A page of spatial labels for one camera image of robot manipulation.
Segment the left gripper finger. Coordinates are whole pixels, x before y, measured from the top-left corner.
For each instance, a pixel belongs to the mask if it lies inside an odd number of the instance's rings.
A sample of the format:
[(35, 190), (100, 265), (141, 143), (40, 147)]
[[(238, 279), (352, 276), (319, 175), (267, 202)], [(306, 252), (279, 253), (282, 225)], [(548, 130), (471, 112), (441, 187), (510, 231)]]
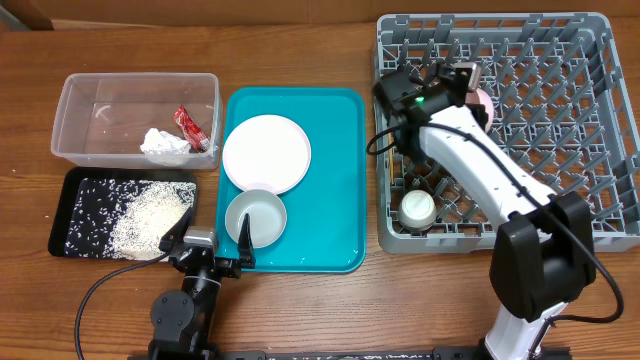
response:
[(238, 253), (240, 260), (254, 260), (254, 248), (250, 233), (250, 215), (244, 214), (241, 229), (238, 235)]
[(182, 217), (161, 237), (159, 250), (170, 252), (177, 242), (181, 242), (187, 229), (193, 223), (194, 210), (189, 208)]

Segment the red snack wrapper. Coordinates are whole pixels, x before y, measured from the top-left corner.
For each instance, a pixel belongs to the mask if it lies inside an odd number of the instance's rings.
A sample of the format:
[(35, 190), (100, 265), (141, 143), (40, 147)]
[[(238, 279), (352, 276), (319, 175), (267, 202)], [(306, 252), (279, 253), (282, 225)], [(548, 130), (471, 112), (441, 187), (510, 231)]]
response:
[(181, 129), (185, 140), (198, 152), (206, 152), (211, 147), (210, 138), (190, 117), (187, 109), (181, 105), (173, 116), (174, 122)]

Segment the white rice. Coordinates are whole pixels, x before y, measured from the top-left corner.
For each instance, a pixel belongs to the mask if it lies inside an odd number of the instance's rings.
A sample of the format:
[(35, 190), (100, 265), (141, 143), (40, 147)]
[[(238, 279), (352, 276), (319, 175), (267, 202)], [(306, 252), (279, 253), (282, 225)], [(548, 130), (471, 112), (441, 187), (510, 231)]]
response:
[(63, 243), (67, 257), (146, 261), (194, 207), (194, 182), (85, 178)]

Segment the white tissue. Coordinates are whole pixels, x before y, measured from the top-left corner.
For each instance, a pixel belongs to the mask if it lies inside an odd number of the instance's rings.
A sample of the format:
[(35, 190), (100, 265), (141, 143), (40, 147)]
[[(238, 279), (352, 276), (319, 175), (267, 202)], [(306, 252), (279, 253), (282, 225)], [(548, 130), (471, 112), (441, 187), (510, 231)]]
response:
[(144, 136), (140, 150), (147, 155), (188, 154), (191, 145), (188, 141), (157, 128), (150, 128)]

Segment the grey bowl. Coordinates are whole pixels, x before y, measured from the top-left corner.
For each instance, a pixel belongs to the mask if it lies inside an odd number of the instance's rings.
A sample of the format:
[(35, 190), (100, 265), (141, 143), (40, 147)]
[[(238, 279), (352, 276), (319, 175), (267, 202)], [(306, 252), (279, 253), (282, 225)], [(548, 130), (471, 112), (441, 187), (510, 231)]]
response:
[(239, 194), (231, 201), (225, 213), (225, 228), (234, 242), (239, 241), (246, 214), (249, 215), (251, 241), (255, 249), (274, 244), (283, 234), (287, 212), (277, 195), (254, 189)]

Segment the wooden chopstick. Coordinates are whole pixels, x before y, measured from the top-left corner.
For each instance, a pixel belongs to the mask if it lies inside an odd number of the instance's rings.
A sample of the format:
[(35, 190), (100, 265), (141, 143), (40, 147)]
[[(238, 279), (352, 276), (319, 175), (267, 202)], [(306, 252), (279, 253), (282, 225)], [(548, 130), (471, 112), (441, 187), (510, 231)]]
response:
[(388, 150), (388, 158), (389, 158), (389, 183), (390, 186), (395, 186), (395, 165), (394, 165), (394, 156), (395, 156), (395, 138), (393, 136), (393, 132), (388, 135), (389, 140), (389, 150)]

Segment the white cup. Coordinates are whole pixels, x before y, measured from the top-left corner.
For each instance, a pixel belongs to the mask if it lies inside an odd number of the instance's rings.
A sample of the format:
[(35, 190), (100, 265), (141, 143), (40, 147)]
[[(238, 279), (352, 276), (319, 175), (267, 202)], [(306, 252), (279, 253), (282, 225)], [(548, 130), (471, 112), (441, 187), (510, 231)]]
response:
[(398, 221), (409, 231), (431, 228), (437, 216), (433, 197), (424, 190), (411, 190), (404, 195), (398, 208)]

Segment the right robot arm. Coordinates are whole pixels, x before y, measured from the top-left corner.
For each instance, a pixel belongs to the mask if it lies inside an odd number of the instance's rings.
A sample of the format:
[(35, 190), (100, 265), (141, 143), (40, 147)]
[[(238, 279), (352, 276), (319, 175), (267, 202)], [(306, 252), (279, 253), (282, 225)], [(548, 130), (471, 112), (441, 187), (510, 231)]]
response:
[(399, 68), (381, 76), (373, 94), (392, 147), (443, 166), (496, 231), (490, 280), (501, 308), (475, 358), (568, 359), (569, 351), (541, 344), (596, 278), (589, 205), (536, 180), (489, 138), (492, 105), (470, 100), (480, 76), (473, 62), (436, 63), (425, 78)]

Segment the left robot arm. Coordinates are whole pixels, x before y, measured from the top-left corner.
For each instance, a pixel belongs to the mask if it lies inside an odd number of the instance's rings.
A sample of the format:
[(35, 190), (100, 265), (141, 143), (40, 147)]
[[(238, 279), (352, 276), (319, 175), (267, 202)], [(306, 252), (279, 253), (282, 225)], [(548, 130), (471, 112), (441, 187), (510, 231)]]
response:
[(217, 256), (216, 231), (194, 226), (192, 220), (193, 212), (186, 211), (159, 243), (168, 263), (184, 278), (179, 290), (162, 293), (152, 305), (150, 359), (221, 359), (209, 332), (222, 280), (238, 279), (255, 267), (248, 215), (241, 218), (237, 258)]

